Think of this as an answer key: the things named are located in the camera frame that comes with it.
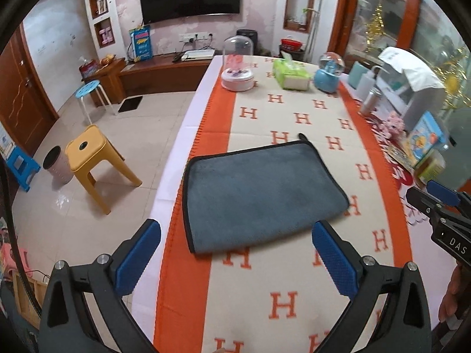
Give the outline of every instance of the floor mat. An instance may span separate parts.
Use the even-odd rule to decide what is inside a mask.
[[[125,111],[131,111],[131,110],[137,109],[141,101],[142,101],[142,95],[138,97],[125,99],[121,107],[119,108],[118,113],[123,113]]]

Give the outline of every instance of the glass dome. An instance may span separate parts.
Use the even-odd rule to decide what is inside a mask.
[[[328,51],[319,58],[319,69],[325,70],[327,73],[333,74],[334,76],[340,76],[343,70],[345,70],[345,62],[343,62],[343,58],[337,53]]]
[[[224,41],[222,86],[231,91],[253,87],[253,42],[248,37],[234,36]]]

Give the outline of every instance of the blue stool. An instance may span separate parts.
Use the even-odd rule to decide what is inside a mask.
[[[97,91],[98,98],[100,98],[100,101],[101,101],[102,105],[105,106],[105,103],[103,102],[103,98],[102,98],[102,96],[103,96],[107,100],[108,105],[110,105],[111,110],[113,111],[113,113],[115,115],[118,115],[115,108],[111,105],[110,99],[108,98],[107,93],[105,93],[105,90],[101,86],[100,81],[97,81],[97,80],[90,81],[87,84],[84,84],[80,89],[78,89],[75,92],[75,97],[82,103],[83,114],[85,115],[85,118],[88,119],[88,122],[91,125],[93,125],[93,123],[90,119],[90,115],[87,113],[87,109],[85,108],[85,103],[83,103],[83,97],[86,96],[87,94],[90,94],[95,89]]]
[[[15,146],[10,156],[6,160],[6,165],[10,168],[21,188],[29,191],[32,176],[41,170],[38,163],[28,156],[20,147]]]

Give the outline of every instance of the white plastic bottle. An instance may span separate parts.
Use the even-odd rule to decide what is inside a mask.
[[[360,101],[364,101],[370,93],[371,89],[373,89],[374,83],[376,82],[374,78],[375,68],[384,70],[381,66],[376,65],[361,76],[358,87],[356,88],[356,97]]]

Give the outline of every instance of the snow globe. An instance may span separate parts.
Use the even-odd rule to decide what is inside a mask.
[[[333,51],[328,51],[319,58],[319,70],[315,73],[312,82],[319,90],[335,93],[343,70],[345,70],[343,58]]]
[[[244,36],[234,36],[225,40],[223,58],[222,86],[230,91],[247,91],[253,88],[252,40]]]

